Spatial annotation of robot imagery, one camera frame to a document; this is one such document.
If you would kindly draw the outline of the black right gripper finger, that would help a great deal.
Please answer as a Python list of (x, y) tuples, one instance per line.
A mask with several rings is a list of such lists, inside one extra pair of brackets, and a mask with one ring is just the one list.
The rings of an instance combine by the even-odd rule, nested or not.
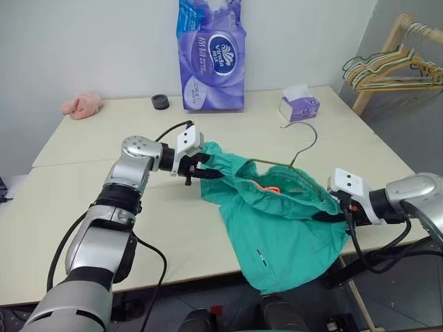
[(340, 223), (345, 221), (345, 215), (343, 213), (328, 214), (326, 212), (318, 212), (312, 216), (312, 219), (323, 223)]

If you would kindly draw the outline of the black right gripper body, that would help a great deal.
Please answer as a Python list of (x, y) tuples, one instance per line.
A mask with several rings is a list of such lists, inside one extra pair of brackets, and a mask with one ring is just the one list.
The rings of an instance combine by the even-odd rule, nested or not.
[(331, 191), (331, 195), (338, 201), (340, 209), (349, 216), (354, 225), (369, 225), (370, 221), (361, 204), (344, 191)]

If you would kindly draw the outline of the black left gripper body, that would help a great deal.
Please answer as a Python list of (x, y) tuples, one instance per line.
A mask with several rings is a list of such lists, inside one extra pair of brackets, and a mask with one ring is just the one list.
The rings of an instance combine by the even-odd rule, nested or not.
[(195, 154), (194, 156), (184, 156), (179, 163), (177, 174), (185, 178), (185, 186), (192, 185), (192, 179), (195, 178), (195, 170), (199, 163), (205, 163), (210, 156), (208, 154)]

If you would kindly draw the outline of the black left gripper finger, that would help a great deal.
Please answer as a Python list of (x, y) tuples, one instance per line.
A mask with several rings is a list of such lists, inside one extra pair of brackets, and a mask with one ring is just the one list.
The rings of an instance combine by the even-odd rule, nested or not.
[(212, 180), (212, 179), (218, 179), (218, 178), (223, 178), (223, 177), (224, 177), (224, 175), (216, 169), (196, 168), (196, 170), (195, 170), (195, 178)]

